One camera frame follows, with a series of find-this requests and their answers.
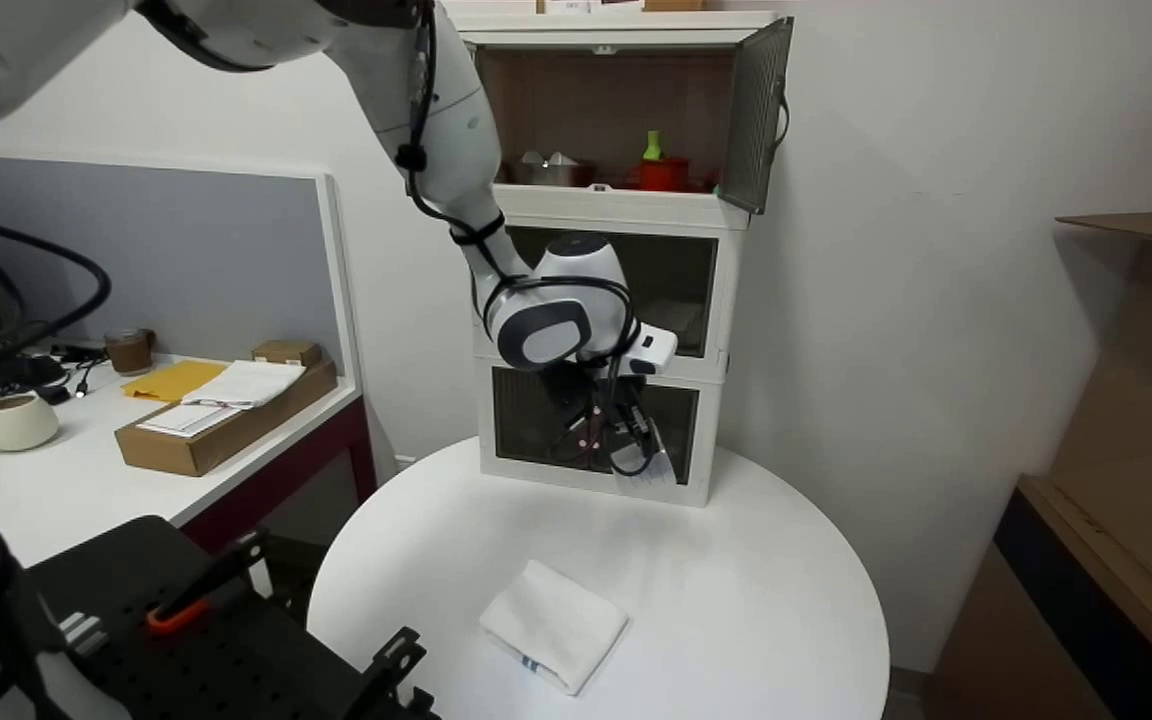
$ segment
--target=open cabinet door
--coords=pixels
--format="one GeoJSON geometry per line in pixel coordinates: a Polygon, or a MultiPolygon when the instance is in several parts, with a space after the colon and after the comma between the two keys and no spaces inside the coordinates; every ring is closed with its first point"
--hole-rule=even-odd
{"type": "Polygon", "coordinates": [[[732,103],[729,103],[729,168],[719,201],[763,217],[767,173],[778,160],[778,134],[786,132],[786,63],[790,63],[791,18],[778,18],[751,31],[738,47],[732,103]]]}

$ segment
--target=table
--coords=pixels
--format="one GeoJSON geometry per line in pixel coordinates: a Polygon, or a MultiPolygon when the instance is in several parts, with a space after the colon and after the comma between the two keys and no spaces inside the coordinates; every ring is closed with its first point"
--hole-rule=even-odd
{"type": "Polygon", "coordinates": [[[111,431],[160,403],[130,401],[122,385],[102,364],[94,396],[55,406],[65,431],[52,445],[0,453],[0,532],[20,562],[39,562],[133,515],[166,515],[205,548],[225,548],[342,453],[353,453],[356,496],[378,486],[369,414],[349,378],[208,477],[126,462],[111,431]]]}
{"type": "Polygon", "coordinates": [[[732,453],[710,506],[482,477],[477,439],[412,462],[343,523],[307,608],[307,632],[356,667],[402,625],[430,645],[412,680],[450,720],[877,720],[889,697],[855,550],[732,453]],[[482,632],[524,558],[632,617],[585,697],[482,632]]]}

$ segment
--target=white paper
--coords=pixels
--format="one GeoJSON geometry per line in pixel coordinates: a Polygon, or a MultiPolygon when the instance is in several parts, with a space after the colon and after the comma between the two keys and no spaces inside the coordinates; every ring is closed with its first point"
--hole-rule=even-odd
{"type": "Polygon", "coordinates": [[[627,617],[606,594],[528,558],[528,569],[486,608],[482,625],[512,645],[524,654],[524,667],[550,667],[581,697],[627,617]]]}
{"type": "Polygon", "coordinates": [[[237,360],[219,376],[212,376],[205,387],[187,393],[180,403],[270,403],[283,387],[294,387],[304,376],[302,364],[255,364],[255,360],[237,360]]]}
{"type": "Polygon", "coordinates": [[[205,403],[175,403],[166,414],[145,419],[139,428],[160,434],[202,434],[225,419],[234,419],[243,406],[205,406],[205,403]]]}

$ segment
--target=brown box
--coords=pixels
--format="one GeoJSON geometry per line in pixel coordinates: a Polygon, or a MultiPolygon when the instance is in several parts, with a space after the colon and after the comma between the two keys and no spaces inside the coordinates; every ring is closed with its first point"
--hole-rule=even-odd
{"type": "Polygon", "coordinates": [[[302,339],[270,339],[252,356],[272,360],[272,364],[304,364],[304,369],[318,369],[328,360],[321,345],[302,345],[302,339]]]}
{"type": "Polygon", "coordinates": [[[290,414],[304,411],[307,403],[318,403],[321,396],[328,396],[338,387],[338,364],[324,356],[321,345],[259,345],[255,356],[263,356],[263,360],[276,360],[276,356],[302,360],[304,356],[312,364],[276,401],[249,406],[249,411],[240,411],[240,414],[234,414],[234,419],[225,419],[202,434],[147,431],[147,428],[139,428],[145,419],[122,428],[115,439],[122,439],[126,462],[175,472],[175,477],[208,477],[215,462],[243,453],[249,445],[255,445],[272,428],[279,428],[290,414]]]}
{"type": "Polygon", "coordinates": [[[645,0],[645,13],[703,13],[703,0],[645,0]]]}
{"type": "Polygon", "coordinates": [[[175,477],[208,477],[215,462],[225,462],[240,447],[255,445],[259,434],[263,431],[259,431],[255,411],[240,411],[240,414],[234,414],[234,419],[225,419],[202,434],[166,434],[166,431],[147,431],[139,423],[130,423],[115,431],[126,462],[175,472],[175,477]]]}

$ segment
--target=white shelf unit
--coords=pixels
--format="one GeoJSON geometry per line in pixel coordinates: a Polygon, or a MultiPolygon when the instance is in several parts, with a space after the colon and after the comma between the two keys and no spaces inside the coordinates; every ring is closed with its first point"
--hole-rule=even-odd
{"type": "Polygon", "coordinates": [[[703,505],[738,314],[742,244],[763,210],[781,134],[790,18],[763,13],[660,15],[457,15],[477,52],[504,160],[570,150],[593,187],[496,182],[528,260],[550,241],[596,234],[622,260],[650,325],[681,332],[681,356],[650,378],[645,411],[664,458],[617,477],[578,447],[539,376],[482,345],[486,472],[617,496],[703,505]],[[687,192],[632,187],[650,126],[694,160],[687,192]]]}

